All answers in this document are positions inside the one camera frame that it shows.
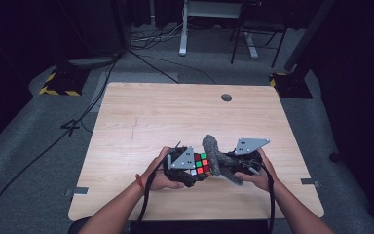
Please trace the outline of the yellow-black striped stand base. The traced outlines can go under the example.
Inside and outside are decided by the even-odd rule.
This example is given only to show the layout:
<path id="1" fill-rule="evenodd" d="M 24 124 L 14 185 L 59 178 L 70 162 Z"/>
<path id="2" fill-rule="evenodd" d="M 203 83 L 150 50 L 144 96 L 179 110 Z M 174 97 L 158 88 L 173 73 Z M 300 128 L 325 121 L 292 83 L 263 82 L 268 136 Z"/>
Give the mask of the yellow-black striped stand base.
<path id="1" fill-rule="evenodd" d="M 61 71 L 56 68 L 46 79 L 39 94 L 78 97 L 83 93 L 89 74 L 89 70 L 84 69 Z"/>
<path id="2" fill-rule="evenodd" d="M 311 99 L 313 97 L 305 80 L 295 78 L 292 74 L 272 73 L 269 75 L 269 83 L 280 98 Z"/>

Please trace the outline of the grey tape strip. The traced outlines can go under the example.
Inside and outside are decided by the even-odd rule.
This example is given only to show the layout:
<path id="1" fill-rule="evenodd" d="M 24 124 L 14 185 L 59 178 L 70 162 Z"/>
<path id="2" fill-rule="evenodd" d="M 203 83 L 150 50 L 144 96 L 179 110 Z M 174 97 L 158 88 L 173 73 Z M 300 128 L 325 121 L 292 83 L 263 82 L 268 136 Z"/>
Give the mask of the grey tape strip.
<path id="1" fill-rule="evenodd" d="M 67 188 L 64 192 L 66 197 L 73 197 L 74 195 L 86 195 L 89 191 L 88 187 L 75 187 L 75 188 Z"/>
<path id="2" fill-rule="evenodd" d="M 320 182 L 312 178 L 301 178 L 300 180 L 303 185 L 313 185 L 315 188 L 321 187 Z"/>

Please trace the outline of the white desk frame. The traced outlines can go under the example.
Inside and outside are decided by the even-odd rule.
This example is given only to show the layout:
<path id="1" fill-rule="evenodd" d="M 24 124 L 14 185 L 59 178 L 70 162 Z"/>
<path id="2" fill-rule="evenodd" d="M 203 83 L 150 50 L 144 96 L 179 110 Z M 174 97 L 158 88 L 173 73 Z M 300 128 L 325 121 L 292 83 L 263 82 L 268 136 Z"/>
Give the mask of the white desk frame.
<path id="1" fill-rule="evenodd" d="M 240 7 L 240 3 L 221 3 L 211 0 L 183 0 L 182 32 L 178 53 L 181 56 L 187 54 L 187 23 L 190 17 L 237 19 L 240 13 Z"/>

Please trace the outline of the red wrist band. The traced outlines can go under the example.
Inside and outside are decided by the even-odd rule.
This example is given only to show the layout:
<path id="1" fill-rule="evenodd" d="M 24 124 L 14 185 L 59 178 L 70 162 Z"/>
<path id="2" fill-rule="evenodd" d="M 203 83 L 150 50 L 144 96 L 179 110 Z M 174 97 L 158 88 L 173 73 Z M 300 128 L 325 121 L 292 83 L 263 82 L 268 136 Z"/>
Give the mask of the red wrist band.
<path id="1" fill-rule="evenodd" d="M 140 187 L 141 192 L 144 194 L 145 187 L 144 187 L 144 184 L 142 182 L 141 175 L 140 174 L 135 174 L 135 180 L 136 180 L 136 183 L 138 184 L 138 186 Z"/>

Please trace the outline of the person's right hand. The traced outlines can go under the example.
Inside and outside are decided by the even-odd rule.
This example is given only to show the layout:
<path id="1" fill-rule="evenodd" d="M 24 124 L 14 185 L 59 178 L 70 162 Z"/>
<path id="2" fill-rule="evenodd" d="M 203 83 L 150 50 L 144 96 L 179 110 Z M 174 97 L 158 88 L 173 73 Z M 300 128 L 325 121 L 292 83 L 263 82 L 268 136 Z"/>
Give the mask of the person's right hand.
<path id="1" fill-rule="evenodd" d="M 264 170 L 262 170 L 260 175 L 247 175 L 242 172 L 236 172 L 235 177 L 242 181 L 252 182 L 256 187 L 264 191 L 269 191 L 269 180 L 271 178 L 274 189 L 277 189 L 277 186 L 280 185 L 280 180 L 276 175 L 271 161 L 267 158 L 265 152 L 262 149 L 258 149 L 258 152 L 261 155 L 262 161 L 271 176 L 268 177 L 268 174 Z"/>

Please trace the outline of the black slanted pole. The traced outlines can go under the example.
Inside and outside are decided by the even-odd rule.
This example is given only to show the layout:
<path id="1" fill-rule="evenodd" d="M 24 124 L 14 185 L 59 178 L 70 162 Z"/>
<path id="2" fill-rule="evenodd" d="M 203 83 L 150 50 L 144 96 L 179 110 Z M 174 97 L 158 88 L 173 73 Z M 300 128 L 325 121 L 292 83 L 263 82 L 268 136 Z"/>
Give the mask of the black slanted pole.
<path id="1" fill-rule="evenodd" d="M 335 1 L 336 0 L 322 0 L 304 35 L 285 63 L 284 69 L 286 71 L 292 71 L 301 67 L 303 60 L 308 57 L 311 47 L 313 46 L 315 34 L 318 32 Z"/>

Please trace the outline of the black chair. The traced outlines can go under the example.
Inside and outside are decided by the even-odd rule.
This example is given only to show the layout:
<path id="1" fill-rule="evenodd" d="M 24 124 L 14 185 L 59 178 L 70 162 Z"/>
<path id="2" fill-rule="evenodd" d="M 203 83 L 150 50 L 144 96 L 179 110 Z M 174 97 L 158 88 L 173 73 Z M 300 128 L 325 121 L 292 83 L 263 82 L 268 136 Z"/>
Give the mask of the black chair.
<path id="1" fill-rule="evenodd" d="M 282 42 L 288 29 L 287 20 L 290 12 L 285 11 L 279 0 L 244 0 L 240 7 L 239 17 L 230 39 L 234 41 L 230 63 L 233 64 L 239 43 L 239 37 L 251 34 L 270 35 L 262 46 L 246 43 L 248 48 L 275 50 L 271 67 L 274 67 L 279 56 Z"/>

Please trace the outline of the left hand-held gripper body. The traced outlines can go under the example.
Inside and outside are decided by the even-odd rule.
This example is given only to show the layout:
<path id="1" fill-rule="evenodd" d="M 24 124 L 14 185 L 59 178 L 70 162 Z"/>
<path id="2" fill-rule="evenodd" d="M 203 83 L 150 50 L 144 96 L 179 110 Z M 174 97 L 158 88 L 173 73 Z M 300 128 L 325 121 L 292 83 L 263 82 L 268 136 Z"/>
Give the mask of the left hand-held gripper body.
<path id="1" fill-rule="evenodd" d="M 192 147 L 177 144 L 170 148 L 164 158 L 163 169 L 170 181 L 181 182 L 186 187 L 192 187 L 198 181 L 195 175 L 191 175 L 191 171 L 196 169 Z"/>

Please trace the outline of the colourful puzzle cube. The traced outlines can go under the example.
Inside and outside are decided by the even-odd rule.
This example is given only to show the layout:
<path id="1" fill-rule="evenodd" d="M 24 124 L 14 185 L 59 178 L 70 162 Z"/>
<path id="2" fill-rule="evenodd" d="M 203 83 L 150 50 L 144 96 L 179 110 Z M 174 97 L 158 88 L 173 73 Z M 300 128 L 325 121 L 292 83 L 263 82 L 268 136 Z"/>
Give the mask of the colourful puzzle cube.
<path id="1" fill-rule="evenodd" d="M 205 153 L 194 154 L 194 167 L 190 170 L 192 176 L 207 175 L 210 173 L 209 161 Z"/>

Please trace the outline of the person's left hand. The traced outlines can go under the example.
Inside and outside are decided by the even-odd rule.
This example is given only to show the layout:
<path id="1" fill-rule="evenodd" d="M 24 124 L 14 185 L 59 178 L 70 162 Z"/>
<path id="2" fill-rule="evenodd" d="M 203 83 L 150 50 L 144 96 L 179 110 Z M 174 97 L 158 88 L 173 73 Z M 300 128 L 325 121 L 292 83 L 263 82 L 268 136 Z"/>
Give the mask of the person's left hand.
<path id="1" fill-rule="evenodd" d="M 163 147 L 161 152 L 157 157 L 153 159 L 153 161 L 149 164 L 147 169 L 142 173 L 140 179 L 144 185 L 147 184 L 148 177 L 154 172 L 155 168 L 159 165 L 159 163 L 168 155 L 168 147 Z M 150 189 L 152 191 L 161 190 L 165 188 L 169 189 L 180 189 L 183 188 L 184 184 L 177 181 L 169 180 L 162 171 L 156 171 L 155 177 L 151 182 Z"/>

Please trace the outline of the grey flat stand base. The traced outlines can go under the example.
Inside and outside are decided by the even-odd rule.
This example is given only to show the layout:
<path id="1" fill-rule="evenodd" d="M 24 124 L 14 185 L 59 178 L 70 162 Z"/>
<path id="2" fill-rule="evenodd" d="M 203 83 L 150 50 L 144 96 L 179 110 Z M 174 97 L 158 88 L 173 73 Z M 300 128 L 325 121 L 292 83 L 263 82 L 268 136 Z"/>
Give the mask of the grey flat stand base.
<path id="1" fill-rule="evenodd" d="M 112 57 L 78 58 L 71 59 L 69 63 L 77 68 L 97 69 L 112 64 L 116 59 Z"/>

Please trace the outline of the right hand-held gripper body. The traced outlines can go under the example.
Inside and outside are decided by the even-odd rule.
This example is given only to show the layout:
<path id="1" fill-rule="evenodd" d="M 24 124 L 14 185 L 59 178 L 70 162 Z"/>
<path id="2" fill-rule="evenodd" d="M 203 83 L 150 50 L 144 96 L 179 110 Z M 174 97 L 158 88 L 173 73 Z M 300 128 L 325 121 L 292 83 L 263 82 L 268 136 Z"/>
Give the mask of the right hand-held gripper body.
<path id="1" fill-rule="evenodd" d="M 270 141 L 265 138 L 240 138 L 233 150 L 238 155 L 238 159 L 234 159 L 241 165 L 239 172 L 259 173 L 263 161 L 258 149 L 269 143 Z"/>

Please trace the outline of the grey cloth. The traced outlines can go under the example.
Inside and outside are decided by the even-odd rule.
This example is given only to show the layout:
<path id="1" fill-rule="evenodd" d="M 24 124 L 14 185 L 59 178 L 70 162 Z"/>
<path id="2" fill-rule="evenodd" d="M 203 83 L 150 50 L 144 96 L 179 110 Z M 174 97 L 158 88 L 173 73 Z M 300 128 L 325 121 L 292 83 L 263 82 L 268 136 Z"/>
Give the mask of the grey cloth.
<path id="1" fill-rule="evenodd" d="M 206 135 L 203 138 L 202 146 L 209 160 L 210 170 L 214 176 L 224 176 L 237 186 L 243 185 L 243 181 L 235 177 L 234 173 L 221 169 L 221 164 L 224 162 L 238 163 L 238 161 L 234 158 L 226 156 L 224 153 L 219 151 L 218 143 L 214 136 Z"/>

